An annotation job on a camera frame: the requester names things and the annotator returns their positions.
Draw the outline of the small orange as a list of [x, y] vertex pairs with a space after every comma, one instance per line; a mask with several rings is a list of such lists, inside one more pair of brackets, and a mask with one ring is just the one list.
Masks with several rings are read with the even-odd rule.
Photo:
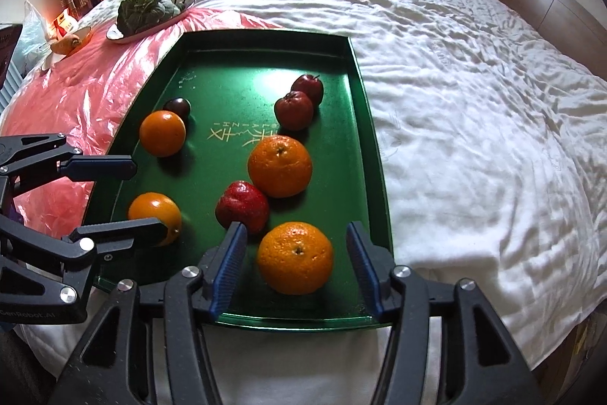
[[159, 192], [145, 192], [138, 195], [127, 209], [127, 219], [155, 218], [166, 225], [168, 234], [159, 244], [173, 243], [181, 234], [182, 215], [173, 199]]

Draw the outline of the dark plum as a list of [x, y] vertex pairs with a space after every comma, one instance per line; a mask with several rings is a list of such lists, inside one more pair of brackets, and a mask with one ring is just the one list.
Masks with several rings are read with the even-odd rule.
[[178, 115], [184, 122], [188, 121], [191, 112], [191, 103], [182, 96], [169, 99], [164, 103], [162, 109]]

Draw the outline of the dark red apple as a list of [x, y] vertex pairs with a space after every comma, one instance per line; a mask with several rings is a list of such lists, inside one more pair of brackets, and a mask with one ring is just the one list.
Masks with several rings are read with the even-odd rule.
[[218, 199], [215, 217], [225, 229], [233, 222], [240, 222], [250, 234], [258, 234], [269, 221], [270, 205], [266, 195], [253, 184], [234, 181]]

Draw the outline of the light blue suitcase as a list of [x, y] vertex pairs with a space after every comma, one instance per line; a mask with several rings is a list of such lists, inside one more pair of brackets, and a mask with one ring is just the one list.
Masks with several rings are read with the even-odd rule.
[[24, 76], [20, 74], [19, 69], [13, 61], [9, 61], [6, 66], [4, 82], [0, 90], [0, 110], [4, 111], [14, 95], [20, 90], [24, 83]]

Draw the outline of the pink plastic sheet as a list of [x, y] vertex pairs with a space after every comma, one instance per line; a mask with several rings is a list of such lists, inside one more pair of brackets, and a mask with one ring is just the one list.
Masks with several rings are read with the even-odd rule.
[[104, 22], [77, 54], [27, 76], [2, 113], [1, 134], [62, 134], [86, 154], [104, 154], [139, 90], [182, 34], [274, 26], [236, 11], [195, 8], [166, 29], [120, 45], [107, 39]]

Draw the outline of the clear plastic bags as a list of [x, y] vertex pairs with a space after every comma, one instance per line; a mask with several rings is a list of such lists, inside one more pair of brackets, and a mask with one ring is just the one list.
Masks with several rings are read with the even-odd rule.
[[25, 18], [11, 60], [20, 74], [27, 75], [50, 51], [47, 20], [30, 2], [25, 2]]

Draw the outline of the orange rimmed white plate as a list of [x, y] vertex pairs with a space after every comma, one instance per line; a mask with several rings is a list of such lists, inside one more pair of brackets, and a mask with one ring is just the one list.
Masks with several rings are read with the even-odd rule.
[[90, 43], [91, 36], [93, 36], [93, 29], [84, 27], [73, 33], [68, 33], [61, 40], [50, 44], [50, 54], [42, 63], [41, 71], [45, 72], [64, 58], [77, 54], [78, 51]]

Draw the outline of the red rice bag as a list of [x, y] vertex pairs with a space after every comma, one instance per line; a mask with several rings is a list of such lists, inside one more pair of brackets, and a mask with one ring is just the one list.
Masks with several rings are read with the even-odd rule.
[[52, 36], [57, 39], [63, 38], [75, 30], [78, 20], [65, 8], [49, 25]]

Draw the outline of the silver plate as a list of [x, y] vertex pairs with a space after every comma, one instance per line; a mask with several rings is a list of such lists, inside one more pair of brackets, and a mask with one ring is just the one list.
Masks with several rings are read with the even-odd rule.
[[147, 30], [144, 30], [140, 33], [130, 35], [130, 36], [124, 36], [123, 33], [121, 33], [120, 30], [117, 28], [117, 23], [115, 22], [106, 32], [106, 39], [109, 42], [112, 42], [115, 44], [129, 44], [131, 42], [137, 42], [139, 40], [142, 40], [148, 36], [155, 34], [156, 32], [166, 29], [167, 27], [170, 27], [172, 25], [175, 25], [176, 22], [179, 22], [181, 19], [184, 19], [184, 17], [187, 16], [188, 11], [191, 8], [191, 6], [195, 3], [195, 0], [172, 0], [172, 1], [174, 4], [176, 4], [180, 8], [180, 12], [176, 16], [173, 16], [170, 19], [166, 20], [166, 22], [161, 22], [160, 24], [157, 24], [151, 28], [148, 28]]

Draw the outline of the green leafy vegetable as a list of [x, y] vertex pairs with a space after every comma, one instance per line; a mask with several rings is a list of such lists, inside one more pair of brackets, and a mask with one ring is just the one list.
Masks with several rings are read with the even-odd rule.
[[180, 13], [180, 7], [172, 0], [123, 0], [118, 7], [116, 25], [123, 36], [132, 36]]

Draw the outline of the white bed quilt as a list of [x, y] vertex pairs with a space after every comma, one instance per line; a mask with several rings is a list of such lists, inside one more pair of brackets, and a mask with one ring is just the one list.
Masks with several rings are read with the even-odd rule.
[[[117, 22], [123, 0], [85, 18]], [[349, 37], [396, 257], [480, 283], [533, 369], [606, 297], [606, 84], [498, 0], [195, 0]]]

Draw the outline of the wooden headboard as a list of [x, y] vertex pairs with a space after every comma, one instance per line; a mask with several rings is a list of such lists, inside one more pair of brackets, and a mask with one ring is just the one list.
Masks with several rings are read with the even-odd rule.
[[576, 0], [499, 0], [563, 54], [606, 77], [606, 29]]

